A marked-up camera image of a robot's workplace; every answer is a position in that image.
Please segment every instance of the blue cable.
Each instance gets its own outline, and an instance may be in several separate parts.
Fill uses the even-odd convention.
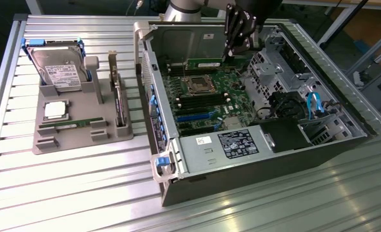
[[[312,118],[312,97],[316,97],[317,99],[317,107],[316,110],[320,110],[322,113],[325,112],[324,107],[321,106],[321,97],[317,92],[310,92],[308,95],[308,101],[306,101],[306,106],[308,106],[308,112],[309,112],[309,120]]]

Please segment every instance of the gray component tray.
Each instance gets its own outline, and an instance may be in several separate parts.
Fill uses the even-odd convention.
[[[103,104],[97,104],[97,96],[96,92],[63,92],[59,93],[57,96],[44,97],[42,92],[39,93],[39,102],[38,102],[38,115],[36,115],[36,128],[35,128],[35,136],[34,136],[34,147],[32,152],[39,155],[49,152],[63,151],[68,149],[75,149],[85,146],[93,146],[107,143],[119,142],[123,140],[129,140],[133,138],[132,125],[129,114],[125,114],[127,117],[127,126],[123,128],[116,127],[116,105],[115,105],[115,97],[113,92],[111,91],[111,80],[100,79],[100,89],[103,95]],[[125,94],[125,85],[124,81],[120,80],[121,89],[123,89],[123,105],[125,107],[125,112],[128,112],[128,102],[127,102],[127,94]],[[51,102],[53,100],[67,99],[69,101],[69,107],[67,108],[67,112],[69,114],[71,120],[81,120],[96,117],[103,117],[105,120],[105,125],[101,123],[101,126],[92,128],[91,126],[83,128],[64,129],[56,130],[52,134],[43,134],[40,136],[39,133],[39,125],[43,122],[44,116],[44,103]],[[105,129],[108,138],[107,139],[92,139],[91,131]],[[43,148],[39,149],[36,146],[38,141],[48,136],[53,136],[57,141],[57,147]]]

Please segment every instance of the white sticker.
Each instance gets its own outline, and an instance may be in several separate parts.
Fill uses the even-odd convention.
[[[211,136],[196,138],[197,145],[209,144],[212,142]]]
[[[76,87],[80,86],[80,79],[77,75],[76,66],[55,65],[45,66],[51,82],[56,87]]]
[[[200,63],[197,64],[197,68],[205,68],[205,67],[219,67],[220,63]]]
[[[63,130],[63,129],[75,128],[75,127],[77,127],[76,124],[71,124],[71,125],[65,125],[65,126],[57,126],[57,127],[56,127],[56,130]]]
[[[203,39],[204,40],[212,40],[215,38],[215,34],[204,34]]]

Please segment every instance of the hard disk drive label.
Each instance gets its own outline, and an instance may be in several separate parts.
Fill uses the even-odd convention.
[[[249,130],[219,134],[219,140],[228,159],[259,153]]]
[[[56,87],[80,86],[77,70],[73,64],[45,66],[45,69],[49,79]]]

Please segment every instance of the floor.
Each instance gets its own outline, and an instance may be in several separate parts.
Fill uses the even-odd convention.
[[[127,11],[131,3],[129,0],[107,0],[105,4],[103,2],[104,1],[96,0],[40,0],[47,15],[133,15],[135,6]],[[144,1],[136,15],[157,15],[149,8],[149,2],[155,1]],[[296,19],[309,35],[313,35],[313,38],[318,40],[332,24],[332,20],[326,18],[324,11],[325,8],[318,6],[301,7],[298,5],[284,4],[279,11],[272,15],[272,18]],[[26,0],[0,0],[0,61],[14,13],[30,13]],[[201,13],[203,16],[216,16],[217,10],[203,8]],[[346,70],[362,56],[362,53],[353,45],[352,38],[344,32],[338,34],[328,47],[326,54],[342,70]],[[374,66],[369,71],[372,75],[374,75],[381,72],[381,67]]]

